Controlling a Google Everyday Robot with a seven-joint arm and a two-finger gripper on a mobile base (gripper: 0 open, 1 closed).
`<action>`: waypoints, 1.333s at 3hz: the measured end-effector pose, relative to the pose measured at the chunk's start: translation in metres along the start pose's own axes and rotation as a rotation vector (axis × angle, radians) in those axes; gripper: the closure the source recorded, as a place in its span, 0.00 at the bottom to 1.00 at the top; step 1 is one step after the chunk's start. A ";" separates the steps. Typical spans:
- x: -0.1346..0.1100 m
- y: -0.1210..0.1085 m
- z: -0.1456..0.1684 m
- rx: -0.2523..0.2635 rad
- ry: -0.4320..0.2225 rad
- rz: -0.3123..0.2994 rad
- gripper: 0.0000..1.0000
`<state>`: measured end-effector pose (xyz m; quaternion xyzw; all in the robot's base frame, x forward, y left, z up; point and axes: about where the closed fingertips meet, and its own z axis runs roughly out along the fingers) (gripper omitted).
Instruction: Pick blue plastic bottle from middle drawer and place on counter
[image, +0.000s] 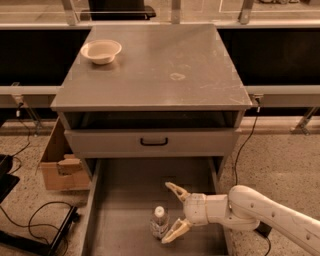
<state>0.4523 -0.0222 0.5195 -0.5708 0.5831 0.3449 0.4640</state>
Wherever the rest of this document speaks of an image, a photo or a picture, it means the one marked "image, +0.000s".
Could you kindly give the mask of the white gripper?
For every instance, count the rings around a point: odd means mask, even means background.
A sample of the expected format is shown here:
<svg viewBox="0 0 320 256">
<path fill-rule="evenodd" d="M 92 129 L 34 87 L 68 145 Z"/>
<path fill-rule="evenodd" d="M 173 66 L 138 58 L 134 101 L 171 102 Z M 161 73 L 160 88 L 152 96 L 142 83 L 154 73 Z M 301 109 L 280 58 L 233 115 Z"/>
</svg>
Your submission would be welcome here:
<svg viewBox="0 0 320 256">
<path fill-rule="evenodd" d="M 166 182 L 165 186 L 183 202 L 185 219 L 178 218 L 166 235 L 161 239 L 162 244 L 173 242 L 184 235 L 192 226 L 203 226 L 212 223 L 224 224 L 229 216 L 228 196 L 205 195 L 202 193 L 190 194 L 184 188 Z"/>
</svg>

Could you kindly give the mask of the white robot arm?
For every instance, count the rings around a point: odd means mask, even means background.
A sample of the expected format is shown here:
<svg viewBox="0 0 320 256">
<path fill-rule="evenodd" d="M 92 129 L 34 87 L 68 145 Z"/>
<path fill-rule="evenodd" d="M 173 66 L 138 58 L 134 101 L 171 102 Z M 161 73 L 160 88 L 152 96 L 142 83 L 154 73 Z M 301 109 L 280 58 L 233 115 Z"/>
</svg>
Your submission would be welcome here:
<svg viewBox="0 0 320 256">
<path fill-rule="evenodd" d="M 166 182 L 183 204 L 185 218 L 178 218 L 166 235 L 163 244 L 171 243 L 193 226 L 218 223 L 233 230 L 254 230 L 265 223 L 312 256 L 320 256 L 320 222 L 283 206 L 256 190 L 233 186 L 228 194 L 206 195 L 189 193 L 178 185 Z"/>
</svg>

